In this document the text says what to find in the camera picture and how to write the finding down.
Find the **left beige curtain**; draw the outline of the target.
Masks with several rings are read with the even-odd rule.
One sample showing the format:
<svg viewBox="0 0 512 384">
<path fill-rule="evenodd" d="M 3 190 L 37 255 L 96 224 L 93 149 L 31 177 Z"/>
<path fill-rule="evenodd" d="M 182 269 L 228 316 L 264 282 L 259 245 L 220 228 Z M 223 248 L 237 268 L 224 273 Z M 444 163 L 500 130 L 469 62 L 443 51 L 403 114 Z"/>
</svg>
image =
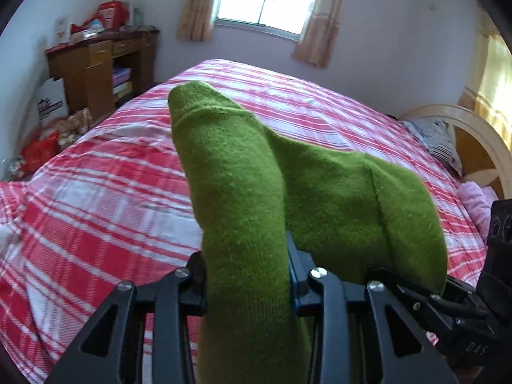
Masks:
<svg viewBox="0 0 512 384">
<path fill-rule="evenodd" d="M 219 0 L 186 0 L 176 37 L 183 41 L 208 42 L 212 38 Z"/>
</svg>

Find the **cream wooden headboard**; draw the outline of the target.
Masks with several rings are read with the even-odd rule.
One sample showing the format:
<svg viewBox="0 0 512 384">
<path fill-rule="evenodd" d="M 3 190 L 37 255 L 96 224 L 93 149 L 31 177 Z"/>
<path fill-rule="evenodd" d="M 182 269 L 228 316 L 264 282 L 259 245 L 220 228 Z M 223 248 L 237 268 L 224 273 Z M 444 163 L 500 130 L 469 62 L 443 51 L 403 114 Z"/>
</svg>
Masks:
<svg viewBox="0 0 512 384">
<path fill-rule="evenodd" d="M 447 104 L 422 106 L 400 116 L 405 121 L 420 118 L 439 118 L 454 127 L 464 181 L 491 186 L 500 199 L 511 198 L 511 152 L 487 121 Z"/>
</svg>

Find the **red gift box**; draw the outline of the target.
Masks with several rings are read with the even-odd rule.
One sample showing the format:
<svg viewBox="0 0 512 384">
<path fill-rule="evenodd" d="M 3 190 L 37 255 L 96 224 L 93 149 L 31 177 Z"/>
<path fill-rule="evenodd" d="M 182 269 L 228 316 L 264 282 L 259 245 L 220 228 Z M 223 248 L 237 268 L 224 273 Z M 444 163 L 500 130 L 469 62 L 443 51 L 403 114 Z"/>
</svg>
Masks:
<svg viewBox="0 0 512 384">
<path fill-rule="evenodd" d="M 127 22 L 128 11 L 124 2 L 111 0 L 98 7 L 98 17 L 105 29 L 118 30 Z"/>
</svg>

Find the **pink blanket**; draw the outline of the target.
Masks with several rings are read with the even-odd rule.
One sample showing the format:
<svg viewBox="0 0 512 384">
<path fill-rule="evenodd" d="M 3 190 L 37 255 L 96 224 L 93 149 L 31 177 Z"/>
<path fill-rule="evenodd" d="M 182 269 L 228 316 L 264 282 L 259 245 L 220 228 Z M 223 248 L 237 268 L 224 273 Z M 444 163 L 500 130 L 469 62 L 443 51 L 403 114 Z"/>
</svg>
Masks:
<svg viewBox="0 0 512 384">
<path fill-rule="evenodd" d="M 486 244 L 490 232 L 491 207 L 498 201 L 496 192 L 491 186 L 480 187 L 474 181 L 469 181 L 458 187 L 457 196 Z"/>
</svg>

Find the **yellow side curtain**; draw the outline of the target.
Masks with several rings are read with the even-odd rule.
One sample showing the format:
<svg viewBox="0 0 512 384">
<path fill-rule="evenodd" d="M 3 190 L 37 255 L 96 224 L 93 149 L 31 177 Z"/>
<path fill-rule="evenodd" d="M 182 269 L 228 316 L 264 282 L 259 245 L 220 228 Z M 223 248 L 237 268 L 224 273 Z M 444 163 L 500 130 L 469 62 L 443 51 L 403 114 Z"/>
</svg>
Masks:
<svg viewBox="0 0 512 384">
<path fill-rule="evenodd" d="M 471 70 L 458 104 L 487 121 L 511 145 L 511 52 L 480 4 Z"/>
</svg>

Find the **right beige curtain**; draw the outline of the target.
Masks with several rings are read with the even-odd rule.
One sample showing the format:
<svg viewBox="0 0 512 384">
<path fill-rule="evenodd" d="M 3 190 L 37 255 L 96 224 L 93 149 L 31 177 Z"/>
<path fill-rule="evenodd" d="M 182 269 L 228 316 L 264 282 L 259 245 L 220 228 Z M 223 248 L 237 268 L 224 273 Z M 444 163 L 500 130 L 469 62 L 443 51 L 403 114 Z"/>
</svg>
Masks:
<svg viewBox="0 0 512 384">
<path fill-rule="evenodd" d="M 329 66 L 339 35 L 342 6 L 343 0 L 315 0 L 292 54 L 294 59 L 318 68 Z"/>
</svg>

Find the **red plaid bed sheet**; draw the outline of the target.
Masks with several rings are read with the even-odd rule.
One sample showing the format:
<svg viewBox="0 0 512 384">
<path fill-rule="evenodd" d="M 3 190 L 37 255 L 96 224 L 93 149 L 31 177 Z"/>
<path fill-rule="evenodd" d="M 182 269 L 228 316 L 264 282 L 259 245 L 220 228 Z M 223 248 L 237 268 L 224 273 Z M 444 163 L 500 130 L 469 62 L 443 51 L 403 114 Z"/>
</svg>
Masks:
<svg viewBox="0 0 512 384">
<path fill-rule="evenodd" d="M 487 249 L 458 182 L 399 121 L 318 84 L 206 60 L 118 109 L 31 180 L 1 185 L 1 343 L 31 383 L 120 281 L 148 284 L 200 246 L 171 142 L 167 97 L 203 81 L 288 138 L 360 151 L 417 173 L 443 225 L 450 275 L 475 284 Z"/>
</svg>

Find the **green orange striped knit sweater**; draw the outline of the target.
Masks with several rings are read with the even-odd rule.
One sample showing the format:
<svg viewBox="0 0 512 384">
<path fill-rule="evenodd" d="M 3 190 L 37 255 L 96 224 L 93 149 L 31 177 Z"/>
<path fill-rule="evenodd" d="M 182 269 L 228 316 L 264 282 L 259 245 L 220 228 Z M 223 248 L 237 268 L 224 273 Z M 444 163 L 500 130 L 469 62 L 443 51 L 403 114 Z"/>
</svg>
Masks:
<svg viewBox="0 0 512 384">
<path fill-rule="evenodd" d="M 168 97 L 172 139 L 202 230 L 202 383 L 303 383 L 312 328 L 292 312 L 286 241 L 342 280 L 388 269 L 444 291 L 447 249 L 414 172 L 285 138 L 203 82 Z"/>
</svg>

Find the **grey striped pillow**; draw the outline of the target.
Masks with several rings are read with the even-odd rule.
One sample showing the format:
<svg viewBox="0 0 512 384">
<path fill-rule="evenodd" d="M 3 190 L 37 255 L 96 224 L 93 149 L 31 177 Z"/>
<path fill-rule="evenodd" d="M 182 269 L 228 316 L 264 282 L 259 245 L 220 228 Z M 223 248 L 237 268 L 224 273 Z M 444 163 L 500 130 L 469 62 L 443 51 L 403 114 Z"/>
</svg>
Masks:
<svg viewBox="0 0 512 384">
<path fill-rule="evenodd" d="M 453 175 L 462 177 L 462 161 L 449 125 L 442 119 L 426 117 L 403 121 L 407 129 Z"/>
</svg>

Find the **white paper shopping bag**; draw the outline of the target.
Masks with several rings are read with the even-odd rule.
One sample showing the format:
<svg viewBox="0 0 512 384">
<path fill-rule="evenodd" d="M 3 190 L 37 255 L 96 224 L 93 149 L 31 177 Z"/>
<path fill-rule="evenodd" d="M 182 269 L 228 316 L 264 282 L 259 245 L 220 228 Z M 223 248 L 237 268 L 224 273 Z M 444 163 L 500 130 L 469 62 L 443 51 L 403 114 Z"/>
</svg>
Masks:
<svg viewBox="0 0 512 384">
<path fill-rule="evenodd" d="M 46 80 L 37 92 L 37 110 L 42 126 L 52 121 L 68 116 L 69 109 L 66 100 L 63 79 Z"/>
</svg>

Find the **brown wooden desk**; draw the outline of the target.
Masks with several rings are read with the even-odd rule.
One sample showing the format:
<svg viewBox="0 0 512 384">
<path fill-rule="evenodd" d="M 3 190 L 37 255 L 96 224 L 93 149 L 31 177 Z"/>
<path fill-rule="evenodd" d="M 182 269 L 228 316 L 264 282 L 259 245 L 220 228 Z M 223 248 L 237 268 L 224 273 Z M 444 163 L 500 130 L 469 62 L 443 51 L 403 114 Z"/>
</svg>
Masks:
<svg viewBox="0 0 512 384">
<path fill-rule="evenodd" d="M 77 44 L 45 50 L 50 76 L 62 79 L 68 109 L 89 109 L 95 121 L 116 110 L 114 71 L 129 68 L 132 94 L 137 97 L 155 85 L 158 29 L 105 31 Z"/>
</svg>

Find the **red plastic bag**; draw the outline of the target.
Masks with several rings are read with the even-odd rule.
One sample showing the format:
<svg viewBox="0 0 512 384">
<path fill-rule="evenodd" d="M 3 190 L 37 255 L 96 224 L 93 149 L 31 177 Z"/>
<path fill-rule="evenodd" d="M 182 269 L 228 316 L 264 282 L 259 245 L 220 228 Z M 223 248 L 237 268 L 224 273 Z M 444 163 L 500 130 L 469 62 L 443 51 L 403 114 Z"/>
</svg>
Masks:
<svg viewBox="0 0 512 384">
<path fill-rule="evenodd" d="M 22 171 L 26 174 L 33 174 L 42 165 L 56 156 L 60 151 L 58 142 L 59 133 L 57 131 L 51 131 L 46 135 L 39 133 L 34 136 L 22 149 Z"/>
</svg>

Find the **white card box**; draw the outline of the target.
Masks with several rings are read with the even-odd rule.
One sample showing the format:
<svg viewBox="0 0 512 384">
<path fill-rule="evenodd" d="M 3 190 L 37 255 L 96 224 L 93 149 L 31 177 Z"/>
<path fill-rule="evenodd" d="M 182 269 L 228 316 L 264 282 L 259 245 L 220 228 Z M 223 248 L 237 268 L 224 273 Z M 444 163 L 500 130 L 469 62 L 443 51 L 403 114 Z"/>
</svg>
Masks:
<svg viewBox="0 0 512 384">
<path fill-rule="evenodd" d="M 54 44 L 67 44 L 70 39 L 70 22 L 68 16 L 56 18 L 54 25 Z"/>
</svg>

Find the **beige curtain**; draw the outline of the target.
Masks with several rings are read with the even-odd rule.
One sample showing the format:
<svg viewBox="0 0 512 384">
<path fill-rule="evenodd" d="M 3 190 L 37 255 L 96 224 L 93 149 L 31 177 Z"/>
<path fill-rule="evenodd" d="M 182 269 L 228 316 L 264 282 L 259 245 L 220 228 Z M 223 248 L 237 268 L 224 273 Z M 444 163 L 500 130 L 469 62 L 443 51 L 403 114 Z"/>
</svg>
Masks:
<svg viewBox="0 0 512 384">
<path fill-rule="evenodd" d="M 186 0 L 176 37 L 183 41 L 208 42 L 212 38 L 219 0 Z"/>
<path fill-rule="evenodd" d="M 343 0 L 315 0 L 292 54 L 294 59 L 318 68 L 329 66 L 339 35 L 342 6 Z"/>
</svg>

